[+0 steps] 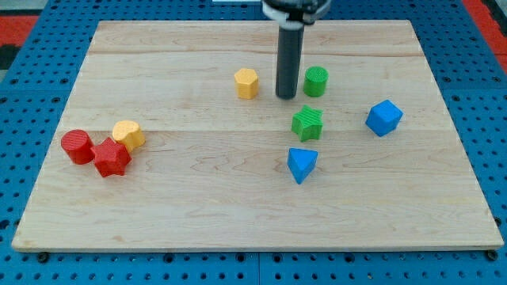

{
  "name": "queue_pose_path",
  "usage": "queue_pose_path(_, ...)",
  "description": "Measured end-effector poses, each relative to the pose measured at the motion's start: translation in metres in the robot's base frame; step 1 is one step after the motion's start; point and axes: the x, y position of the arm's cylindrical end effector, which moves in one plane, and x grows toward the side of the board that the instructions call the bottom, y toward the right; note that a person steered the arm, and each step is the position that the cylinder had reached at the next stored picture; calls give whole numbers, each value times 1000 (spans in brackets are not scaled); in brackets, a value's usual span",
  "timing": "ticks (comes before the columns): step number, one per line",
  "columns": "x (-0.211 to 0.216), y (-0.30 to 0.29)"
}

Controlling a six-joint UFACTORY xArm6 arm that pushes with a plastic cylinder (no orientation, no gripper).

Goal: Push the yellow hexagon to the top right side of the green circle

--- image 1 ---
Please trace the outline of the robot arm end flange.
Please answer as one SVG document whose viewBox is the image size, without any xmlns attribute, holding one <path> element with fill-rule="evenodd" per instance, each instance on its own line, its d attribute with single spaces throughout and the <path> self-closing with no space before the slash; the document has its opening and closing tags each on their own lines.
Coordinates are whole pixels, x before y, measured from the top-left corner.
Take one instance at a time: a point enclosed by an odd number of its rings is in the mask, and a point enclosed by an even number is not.
<svg viewBox="0 0 507 285">
<path fill-rule="evenodd" d="M 262 0 L 263 14 L 284 29 L 313 25 L 330 10 L 331 0 Z"/>
</svg>

